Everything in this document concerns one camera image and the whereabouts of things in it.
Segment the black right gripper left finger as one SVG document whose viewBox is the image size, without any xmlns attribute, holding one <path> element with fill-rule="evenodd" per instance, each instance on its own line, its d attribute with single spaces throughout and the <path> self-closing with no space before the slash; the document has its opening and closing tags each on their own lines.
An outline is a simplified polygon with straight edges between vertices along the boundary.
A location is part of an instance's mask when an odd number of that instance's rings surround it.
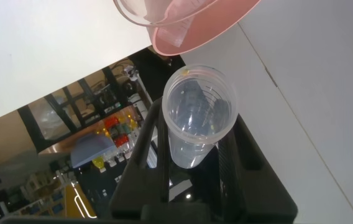
<svg viewBox="0 0 353 224">
<path fill-rule="evenodd" d="M 158 132 L 157 165 L 149 169 L 146 165 L 154 128 Z M 149 109 L 137 145 L 109 203 L 109 214 L 140 215 L 146 205 L 167 203 L 169 170 L 168 127 L 162 113 L 162 99 L 159 98 Z"/>
</svg>

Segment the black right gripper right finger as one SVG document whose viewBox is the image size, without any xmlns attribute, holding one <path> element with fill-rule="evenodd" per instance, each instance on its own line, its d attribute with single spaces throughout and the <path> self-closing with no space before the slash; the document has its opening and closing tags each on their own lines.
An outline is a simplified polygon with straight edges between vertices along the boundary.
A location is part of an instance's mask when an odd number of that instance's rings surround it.
<svg viewBox="0 0 353 224">
<path fill-rule="evenodd" d="M 219 141 L 222 218 L 226 223 L 292 223 L 298 207 L 241 116 Z"/>
</svg>

